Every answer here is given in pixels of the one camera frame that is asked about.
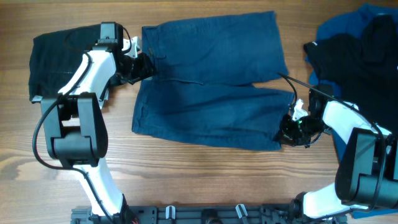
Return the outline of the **blue denim shorts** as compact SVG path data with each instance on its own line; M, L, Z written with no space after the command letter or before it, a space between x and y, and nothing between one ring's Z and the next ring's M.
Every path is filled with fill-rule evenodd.
M288 74L272 11L142 28L155 75L141 82L132 131L214 147L278 151L292 92L263 88Z

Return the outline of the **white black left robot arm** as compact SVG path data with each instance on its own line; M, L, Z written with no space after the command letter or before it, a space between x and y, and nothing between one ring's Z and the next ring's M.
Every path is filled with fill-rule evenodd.
M45 34L31 56L31 79L42 90L36 131L43 131L57 170L79 173L94 223L134 223L136 216L106 163L108 132L102 115L112 86L155 74L139 39L116 22Z

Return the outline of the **folded black garment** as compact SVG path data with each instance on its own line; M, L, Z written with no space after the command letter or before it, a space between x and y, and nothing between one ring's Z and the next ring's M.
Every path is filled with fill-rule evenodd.
M82 62L83 51L100 37L100 25L60 30L33 38L29 60L29 100L55 95Z

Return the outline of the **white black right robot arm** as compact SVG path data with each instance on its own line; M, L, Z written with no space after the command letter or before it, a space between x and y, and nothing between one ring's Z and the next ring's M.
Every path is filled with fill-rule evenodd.
M292 114L283 116L278 132L282 144L309 147L332 130L345 143L335 181L302 193L292 201L292 219L313 222L351 212L397 210L397 138L341 101L331 85L310 87L309 106L296 99Z

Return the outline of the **blue shirt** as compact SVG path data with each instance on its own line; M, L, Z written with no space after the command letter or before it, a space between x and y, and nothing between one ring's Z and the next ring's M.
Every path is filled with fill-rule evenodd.
M329 39L336 34L343 33L351 34L352 36L358 38L361 36L367 24L369 24L374 17L380 14L390 14L393 17L394 22L397 23L397 7L391 8L372 4L363 4L356 11L335 16L320 25L317 30L315 42L323 39ZM336 96L341 95L341 87L337 83L328 80L319 80L315 71L311 73L308 82L311 85L317 85L319 83L331 85L333 87L334 94ZM343 154L346 149L346 143L335 131L332 132L332 136L338 155L338 160L340 161L343 158ZM359 219L392 213L397 213L397 210L373 210L369 213L354 212L353 218Z

